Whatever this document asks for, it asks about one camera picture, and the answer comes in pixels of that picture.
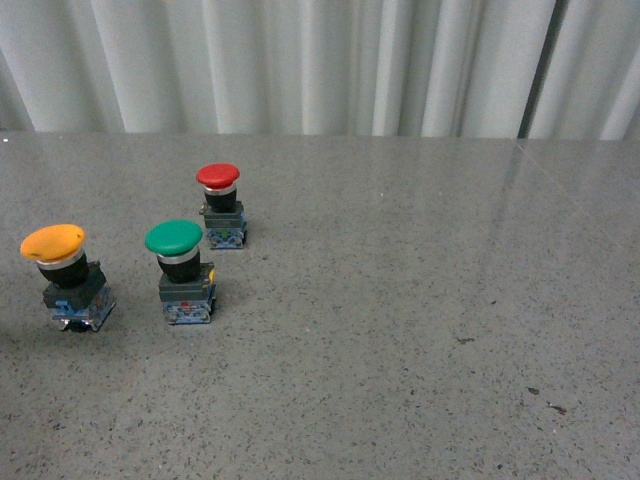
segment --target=speckled gray surface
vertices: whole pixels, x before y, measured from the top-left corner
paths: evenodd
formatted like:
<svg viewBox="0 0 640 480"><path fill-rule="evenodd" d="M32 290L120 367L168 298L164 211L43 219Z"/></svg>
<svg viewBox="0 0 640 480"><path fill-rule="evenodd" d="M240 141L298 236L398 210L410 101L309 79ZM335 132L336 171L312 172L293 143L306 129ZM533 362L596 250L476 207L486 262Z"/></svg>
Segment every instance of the speckled gray surface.
<svg viewBox="0 0 640 480"><path fill-rule="evenodd" d="M640 144L4 138L0 478L640 477ZM144 235L200 221L212 161L249 245L203 248L215 320L170 327ZM97 334L18 254L58 222L117 297Z"/></svg>

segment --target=mushroom push button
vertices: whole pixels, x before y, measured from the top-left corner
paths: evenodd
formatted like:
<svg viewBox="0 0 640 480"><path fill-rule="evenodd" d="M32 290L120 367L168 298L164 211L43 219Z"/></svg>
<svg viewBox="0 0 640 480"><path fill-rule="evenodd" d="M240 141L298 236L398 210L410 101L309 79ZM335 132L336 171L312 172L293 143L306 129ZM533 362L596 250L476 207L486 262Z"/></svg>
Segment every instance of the mushroom push button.
<svg viewBox="0 0 640 480"><path fill-rule="evenodd" d="M164 272L158 289L170 325L211 322L215 305L213 263L200 263L202 229L190 220L169 220L153 227L146 247L156 254Z"/></svg>
<svg viewBox="0 0 640 480"><path fill-rule="evenodd" d="M243 248L247 241L247 220L242 202L237 200L236 180L240 170L230 163L202 167L196 180L204 186L205 202L200 207L205 235L211 248Z"/></svg>
<svg viewBox="0 0 640 480"><path fill-rule="evenodd" d="M61 330L98 331L115 306L100 262L87 262L85 232L76 225L45 227L24 239L20 253L36 266L49 286L45 305Z"/></svg>

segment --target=red button cap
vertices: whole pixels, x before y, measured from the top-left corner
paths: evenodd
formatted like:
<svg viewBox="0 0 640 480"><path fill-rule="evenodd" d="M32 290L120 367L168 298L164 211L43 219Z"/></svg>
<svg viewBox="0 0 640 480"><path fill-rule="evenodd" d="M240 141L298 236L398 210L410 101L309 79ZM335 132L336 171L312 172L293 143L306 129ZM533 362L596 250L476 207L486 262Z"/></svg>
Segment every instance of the red button cap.
<svg viewBox="0 0 640 480"><path fill-rule="evenodd" d="M212 190L222 190L240 178L240 170L230 163L212 163L202 167L196 175L198 183Z"/></svg>

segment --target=yellow button cap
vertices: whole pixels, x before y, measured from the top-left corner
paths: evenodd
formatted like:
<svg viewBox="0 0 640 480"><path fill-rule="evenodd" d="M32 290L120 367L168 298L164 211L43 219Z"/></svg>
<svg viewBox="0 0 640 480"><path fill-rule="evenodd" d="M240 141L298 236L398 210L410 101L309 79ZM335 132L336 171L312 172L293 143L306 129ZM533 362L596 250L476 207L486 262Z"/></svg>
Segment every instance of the yellow button cap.
<svg viewBox="0 0 640 480"><path fill-rule="evenodd" d="M20 253L29 260L58 262L76 253L84 238L84 230L76 225L51 225L25 238Z"/></svg>

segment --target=green button cap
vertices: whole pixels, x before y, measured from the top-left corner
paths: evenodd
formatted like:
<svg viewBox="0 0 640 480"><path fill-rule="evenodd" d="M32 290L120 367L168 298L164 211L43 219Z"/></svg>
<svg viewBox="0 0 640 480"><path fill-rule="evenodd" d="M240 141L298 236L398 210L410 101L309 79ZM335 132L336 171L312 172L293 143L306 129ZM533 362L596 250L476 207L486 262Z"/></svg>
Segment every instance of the green button cap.
<svg viewBox="0 0 640 480"><path fill-rule="evenodd" d="M153 227L144 244L153 253L173 257L187 253L202 238L200 225L191 220L169 220Z"/></svg>

